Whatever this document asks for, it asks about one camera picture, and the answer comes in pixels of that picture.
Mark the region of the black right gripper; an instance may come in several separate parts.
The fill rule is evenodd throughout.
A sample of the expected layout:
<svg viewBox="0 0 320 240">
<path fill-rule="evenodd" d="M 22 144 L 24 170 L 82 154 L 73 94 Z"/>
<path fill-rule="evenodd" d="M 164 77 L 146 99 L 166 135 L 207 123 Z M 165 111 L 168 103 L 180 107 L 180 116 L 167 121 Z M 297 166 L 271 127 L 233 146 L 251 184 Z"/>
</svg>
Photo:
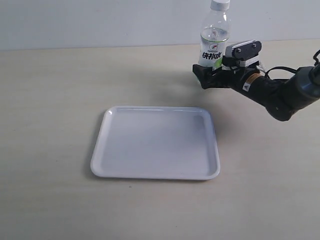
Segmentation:
<svg viewBox="0 0 320 240">
<path fill-rule="evenodd" d="M 238 86 L 243 79 L 248 78 L 252 74 L 261 73 L 256 64 L 252 64 L 247 67 L 227 67 L 223 65 L 216 70 L 212 67 L 193 64 L 192 72 L 203 89 L 232 88 L 233 86 Z"/>
</svg>

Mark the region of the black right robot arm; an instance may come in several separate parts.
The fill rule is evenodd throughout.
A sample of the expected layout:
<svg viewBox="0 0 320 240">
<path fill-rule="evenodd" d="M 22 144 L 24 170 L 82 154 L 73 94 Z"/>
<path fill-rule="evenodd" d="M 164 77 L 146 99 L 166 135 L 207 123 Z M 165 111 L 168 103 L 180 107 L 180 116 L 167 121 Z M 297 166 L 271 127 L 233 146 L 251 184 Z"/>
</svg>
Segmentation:
<svg viewBox="0 0 320 240">
<path fill-rule="evenodd" d="M 293 73 L 289 79 L 271 79 L 262 75 L 257 65 L 248 67 L 211 67 L 193 65 L 192 71 L 206 90 L 229 88 L 265 107 L 276 120 L 288 121 L 296 112 L 320 99 L 320 66 L 298 69 L 285 67 Z"/>
</svg>

